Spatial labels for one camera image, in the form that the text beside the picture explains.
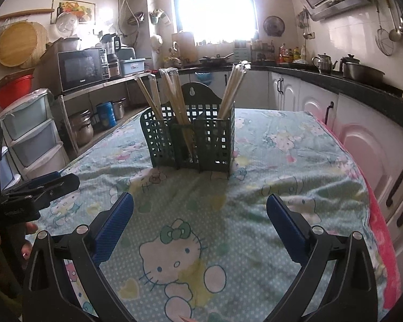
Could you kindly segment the yellow green sleeve forearm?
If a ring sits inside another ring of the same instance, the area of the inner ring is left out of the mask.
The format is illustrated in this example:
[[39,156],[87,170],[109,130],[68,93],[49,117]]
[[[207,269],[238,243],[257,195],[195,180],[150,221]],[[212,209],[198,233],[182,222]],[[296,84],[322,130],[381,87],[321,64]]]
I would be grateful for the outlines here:
[[20,321],[21,313],[21,286],[6,262],[0,237],[0,321]]

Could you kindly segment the person left hand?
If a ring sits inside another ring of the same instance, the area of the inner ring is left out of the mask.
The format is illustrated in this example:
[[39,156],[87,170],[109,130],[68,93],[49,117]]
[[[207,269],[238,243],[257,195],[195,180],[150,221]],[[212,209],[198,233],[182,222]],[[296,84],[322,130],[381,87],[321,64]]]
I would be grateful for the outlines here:
[[35,223],[27,222],[25,224],[25,235],[23,237],[24,242],[21,246],[21,255],[24,260],[28,260],[30,258],[31,251],[33,248],[33,245],[31,244],[30,241],[26,239],[26,236],[36,234],[37,232],[38,232],[38,226]]

